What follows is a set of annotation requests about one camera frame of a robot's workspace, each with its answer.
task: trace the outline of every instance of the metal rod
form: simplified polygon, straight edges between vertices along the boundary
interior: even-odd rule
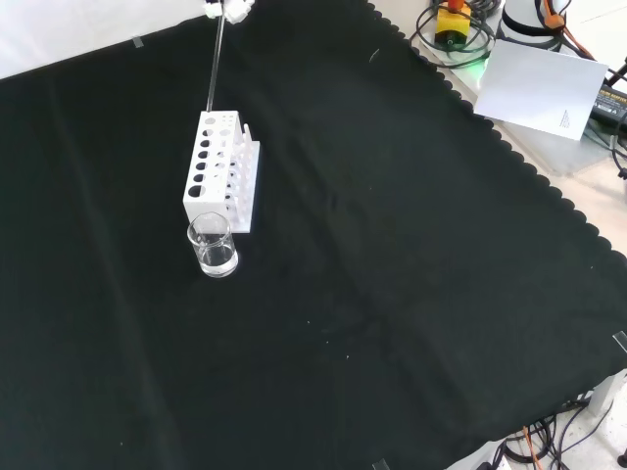
[[[222,48],[222,34],[224,33],[224,11],[219,17],[217,24],[216,48],[214,49],[214,64],[212,65],[212,80],[209,83],[209,99],[207,100],[207,112],[214,106],[214,95],[216,94],[217,63],[219,62],[219,51]]]

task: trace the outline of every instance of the white paper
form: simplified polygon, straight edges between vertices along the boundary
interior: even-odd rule
[[[497,41],[474,111],[579,140],[606,72],[598,62]]]

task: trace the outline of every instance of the scalloped edge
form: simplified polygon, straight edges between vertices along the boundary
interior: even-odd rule
[[[533,176],[535,177],[539,190],[544,191],[546,193],[548,200],[553,201],[554,204],[556,204],[557,206],[562,206],[564,209],[571,210],[574,216],[578,220],[583,222],[584,229],[588,232],[591,232],[591,235],[594,234],[594,236],[597,238],[597,242],[603,245],[603,248],[608,251],[608,254],[611,257],[614,257],[615,260],[619,261],[623,266],[627,266],[627,257],[621,252],[614,250],[612,248],[611,242],[607,238],[601,235],[601,231],[599,230],[599,228],[595,224],[590,223],[588,221],[588,217],[583,212],[578,211],[576,209],[576,205],[573,201],[571,201],[568,198],[564,198],[562,191],[559,188],[553,186],[551,184],[551,181],[545,175],[539,174],[538,169],[534,164],[527,162],[525,160],[524,155],[513,150],[513,146],[515,145],[515,143],[509,142],[508,140],[506,140],[504,136],[502,135],[502,133],[499,130],[494,128],[495,123],[491,119],[476,115],[473,112],[474,110],[473,104],[469,102],[468,100],[463,99],[461,92],[455,89],[453,83],[447,80],[446,76],[441,71],[439,71],[436,66],[434,66],[433,64],[430,64],[429,60],[422,55],[422,52],[418,48],[413,47],[411,45],[410,40],[407,39],[406,35],[403,32],[401,32],[398,26],[396,26],[390,20],[385,18],[383,14],[376,9],[376,6],[370,3],[368,0],[359,0],[359,1],[360,3],[365,4],[366,8],[371,11],[372,16],[377,21],[381,21],[383,24],[385,24],[386,27],[390,30],[390,32],[393,35],[395,35],[396,37],[399,38],[400,41],[408,45],[419,60],[421,60],[430,69],[436,71],[436,74],[442,79],[445,86],[449,89],[449,92],[453,94],[456,98],[458,98],[458,100],[461,102],[461,105],[464,108],[467,108],[468,111],[472,112],[472,116],[474,119],[476,119],[476,121],[480,122],[482,125],[490,126],[492,130],[491,134],[493,134],[499,140],[499,142],[509,150],[509,154],[521,166],[521,172],[533,173]]]

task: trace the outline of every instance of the yellow device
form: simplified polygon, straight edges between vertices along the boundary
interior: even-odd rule
[[[454,8],[467,14],[470,17],[470,8],[463,2],[450,0],[442,6]],[[435,42],[445,46],[463,45],[468,39],[470,32],[470,18],[448,10],[440,8],[438,10],[438,21],[435,28]]]

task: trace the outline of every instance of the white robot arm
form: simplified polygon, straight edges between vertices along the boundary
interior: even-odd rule
[[[205,13],[211,19],[224,15],[229,23],[237,24],[248,16],[254,3],[255,0],[207,0]]]

